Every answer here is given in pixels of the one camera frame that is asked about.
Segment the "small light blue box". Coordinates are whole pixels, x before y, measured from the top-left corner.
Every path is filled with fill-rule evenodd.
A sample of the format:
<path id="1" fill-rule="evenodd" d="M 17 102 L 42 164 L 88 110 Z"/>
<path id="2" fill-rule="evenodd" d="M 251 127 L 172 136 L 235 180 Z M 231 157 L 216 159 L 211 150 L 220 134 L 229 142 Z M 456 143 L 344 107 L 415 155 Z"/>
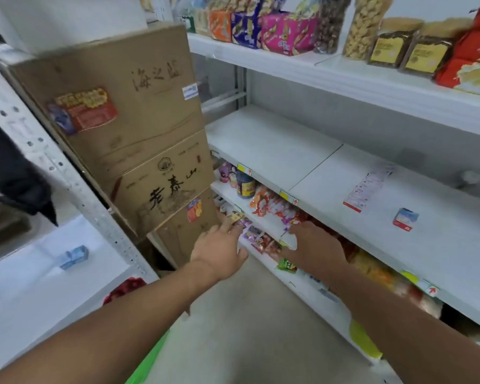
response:
<path id="1" fill-rule="evenodd" d="M 72 266 L 86 261 L 88 258 L 89 250 L 85 245 L 82 245 L 59 255 L 57 265 L 60 269 L 66 271 Z"/>

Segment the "white and red sachet strip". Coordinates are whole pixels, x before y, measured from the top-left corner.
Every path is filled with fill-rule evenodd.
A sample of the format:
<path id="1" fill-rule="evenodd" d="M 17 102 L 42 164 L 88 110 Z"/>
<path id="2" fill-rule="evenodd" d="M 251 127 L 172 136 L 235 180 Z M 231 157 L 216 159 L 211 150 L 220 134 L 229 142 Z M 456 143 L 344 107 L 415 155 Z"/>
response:
<path id="1" fill-rule="evenodd" d="M 391 164 L 381 164 L 372 169 L 343 200 L 342 204 L 361 213 L 368 201 L 384 185 L 385 180 L 395 171 Z"/>

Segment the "small red and blue box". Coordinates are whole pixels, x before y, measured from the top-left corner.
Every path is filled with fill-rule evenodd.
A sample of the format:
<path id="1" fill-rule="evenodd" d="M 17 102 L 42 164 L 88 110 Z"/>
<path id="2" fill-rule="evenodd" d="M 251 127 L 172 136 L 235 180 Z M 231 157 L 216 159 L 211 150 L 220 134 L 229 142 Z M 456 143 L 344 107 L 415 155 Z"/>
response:
<path id="1" fill-rule="evenodd" d="M 410 232 L 418 220 L 419 215 L 419 213 L 411 211 L 407 208 L 400 208 L 393 218 L 392 224 L 406 232 Z"/>

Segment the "small brown cardboard box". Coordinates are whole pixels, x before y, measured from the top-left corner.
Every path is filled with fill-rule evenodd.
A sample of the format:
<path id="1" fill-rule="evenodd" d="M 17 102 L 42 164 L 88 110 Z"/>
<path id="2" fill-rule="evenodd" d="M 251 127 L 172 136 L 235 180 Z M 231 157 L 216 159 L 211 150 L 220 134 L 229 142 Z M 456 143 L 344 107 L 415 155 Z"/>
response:
<path id="1" fill-rule="evenodd" d="M 198 237 L 214 225 L 219 225 L 218 212 L 208 187 L 147 238 L 178 269 L 190 261 Z"/>

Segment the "purple snack box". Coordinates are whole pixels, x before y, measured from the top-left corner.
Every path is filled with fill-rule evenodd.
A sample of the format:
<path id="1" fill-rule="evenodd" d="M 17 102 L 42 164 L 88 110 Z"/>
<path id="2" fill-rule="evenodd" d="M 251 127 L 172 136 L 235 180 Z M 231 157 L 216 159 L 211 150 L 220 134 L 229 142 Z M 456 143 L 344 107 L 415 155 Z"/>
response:
<path id="1" fill-rule="evenodd" d="M 262 27 L 258 15 L 248 16 L 246 13 L 231 14 L 232 43 L 250 49 L 258 50 L 261 45 Z"/>

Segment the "dark red packet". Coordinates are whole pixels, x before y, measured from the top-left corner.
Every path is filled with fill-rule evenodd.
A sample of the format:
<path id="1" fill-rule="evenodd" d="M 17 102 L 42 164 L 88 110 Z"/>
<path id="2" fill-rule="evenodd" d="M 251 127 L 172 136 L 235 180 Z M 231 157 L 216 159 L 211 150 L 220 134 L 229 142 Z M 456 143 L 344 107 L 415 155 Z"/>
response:
<path id="1" fill-rule="evenodd" d="M 127 295 L 128 293 L 135 291 L 139 288 L 142 288 L 146 286 L 147 283 L 143 278 L 141 277 L 129 277 L 125 281 L 123 281 L 121 284 L 116 286 L 115 289 L 113 289 L 104 299 L 103 299 L 103 305 L 106 305 L 114 300 L 116 300 L 119 297 L 123 297 Z"/>

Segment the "person's left forearm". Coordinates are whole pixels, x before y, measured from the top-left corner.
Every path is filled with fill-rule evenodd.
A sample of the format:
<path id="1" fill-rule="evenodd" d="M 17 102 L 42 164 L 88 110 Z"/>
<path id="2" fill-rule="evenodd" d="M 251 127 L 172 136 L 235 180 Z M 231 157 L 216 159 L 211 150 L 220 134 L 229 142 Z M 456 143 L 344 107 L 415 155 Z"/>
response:
<path id="1" fill-rule="evenodd" d="M 125 384 L 182 313 L 236 271 L 192 261 L 38 344 L 0 370 L 0 384 Z"/>

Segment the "white perforated metal rack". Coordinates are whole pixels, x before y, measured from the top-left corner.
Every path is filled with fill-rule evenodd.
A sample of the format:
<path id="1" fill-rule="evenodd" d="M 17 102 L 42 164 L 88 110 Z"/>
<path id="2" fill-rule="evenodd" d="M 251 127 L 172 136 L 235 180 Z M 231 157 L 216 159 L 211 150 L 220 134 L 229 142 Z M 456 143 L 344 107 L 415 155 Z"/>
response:
<path id="1" fill-rule="evenodd" d="M 31 230 L 0 246 L 1 369 L 101 307 L 127 278 L 159 277 L 1 72 L 0 128 L 51 184 L 59 224 L 29 217 Z M 60 269 L 58 256 L 82 245 L 89 258 Z"/>

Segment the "green plastic bag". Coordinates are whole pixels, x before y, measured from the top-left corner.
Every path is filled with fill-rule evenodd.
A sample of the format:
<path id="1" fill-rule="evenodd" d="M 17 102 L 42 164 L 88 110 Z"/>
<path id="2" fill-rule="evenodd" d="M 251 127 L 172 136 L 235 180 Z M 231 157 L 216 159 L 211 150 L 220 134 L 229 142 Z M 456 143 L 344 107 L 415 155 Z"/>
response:
<path id="1" fill-rule="evenodd" d="M 169 333 L 170 330 L 167 330 L 166 333 L 160 338 L 160 340 L 142 360 L 141 364 L 139 364 L 138 367 L 134 370 L 133 374 L 128 378 L 125 384 L 144 384 L 146 382 L 147 377 L 149 376 L 154 366 L 154 363 L 166 342 Z"/>

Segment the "yellow-green round tag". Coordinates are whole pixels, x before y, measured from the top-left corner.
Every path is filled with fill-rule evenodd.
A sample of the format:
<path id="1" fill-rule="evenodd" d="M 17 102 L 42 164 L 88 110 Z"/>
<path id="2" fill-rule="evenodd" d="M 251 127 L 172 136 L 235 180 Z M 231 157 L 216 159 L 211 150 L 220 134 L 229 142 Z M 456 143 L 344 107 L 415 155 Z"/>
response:
<path id="1" fill-rule="evenodd" d="M 359 349 L 365 353 L 368 357 L 379 361 L 383 353 L 377 348 L 377 346 L 370 339 L 366 333 L 364 327 L 359 324 L 356 320 L 351 319 L 349 326 L 349 334 L 351 340 L 356 344 Z"/>

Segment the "orange snack box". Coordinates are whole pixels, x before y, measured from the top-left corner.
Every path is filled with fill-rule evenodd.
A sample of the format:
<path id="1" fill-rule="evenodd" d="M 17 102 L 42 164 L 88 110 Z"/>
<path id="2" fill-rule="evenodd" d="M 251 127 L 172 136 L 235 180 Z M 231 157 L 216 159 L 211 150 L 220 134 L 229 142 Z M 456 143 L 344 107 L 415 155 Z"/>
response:
<path id="1" fill-rule="evenodd" d="M 212 39 L 232 43 L 231 12 L 224 10 L 210 11 L 208 21 Z"/>

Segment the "large brown cardboard box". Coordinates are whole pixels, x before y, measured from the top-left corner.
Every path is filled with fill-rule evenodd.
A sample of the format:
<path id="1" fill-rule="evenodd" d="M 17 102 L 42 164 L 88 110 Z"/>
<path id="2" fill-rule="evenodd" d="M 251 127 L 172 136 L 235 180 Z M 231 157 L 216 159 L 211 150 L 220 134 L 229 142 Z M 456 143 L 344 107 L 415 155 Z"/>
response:
<path id="1" fill-rule="evenodd" d="M 183 25 L 4 63 L 105 193 L 204 127 Z"/>

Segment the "person's right hand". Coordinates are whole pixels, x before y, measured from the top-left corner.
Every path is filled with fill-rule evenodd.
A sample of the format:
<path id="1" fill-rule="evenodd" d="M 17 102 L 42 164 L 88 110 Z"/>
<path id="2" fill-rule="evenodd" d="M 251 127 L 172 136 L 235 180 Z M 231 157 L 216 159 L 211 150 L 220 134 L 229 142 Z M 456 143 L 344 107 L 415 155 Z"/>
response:
<path id="1" fill-rule="evenodd" d="M 295 265 L 316 279 L 328 283 L 334 277 L 343 275 L 348 270 L 349 264 L 338 239 L 317 226 L 314 235 L 313 263 Z"/>

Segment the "blue jar with yellow label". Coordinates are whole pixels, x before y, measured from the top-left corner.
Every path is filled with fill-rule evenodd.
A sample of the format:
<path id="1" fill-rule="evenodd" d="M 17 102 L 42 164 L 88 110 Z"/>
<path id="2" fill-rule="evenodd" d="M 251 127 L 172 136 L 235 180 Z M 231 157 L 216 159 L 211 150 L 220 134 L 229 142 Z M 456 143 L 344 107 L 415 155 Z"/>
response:
<path id="1" fill-rule="evenodd" d="M 255 195 L 256 180 L 242 171 L 237 171 L 237 195 L 242 199 L 251 199 Z"/>

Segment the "black cloth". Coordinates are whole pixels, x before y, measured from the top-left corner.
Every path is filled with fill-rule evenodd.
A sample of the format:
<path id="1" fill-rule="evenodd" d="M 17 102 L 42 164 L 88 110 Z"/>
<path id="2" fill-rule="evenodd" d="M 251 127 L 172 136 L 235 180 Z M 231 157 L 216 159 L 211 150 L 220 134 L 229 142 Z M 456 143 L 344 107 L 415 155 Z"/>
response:
<path id="1" fill-rule="evenodd" d="M 0 203 L 29 215 L 40 213 L 58 227 L 52 194 L 41 170 L 0 128 Z"/>

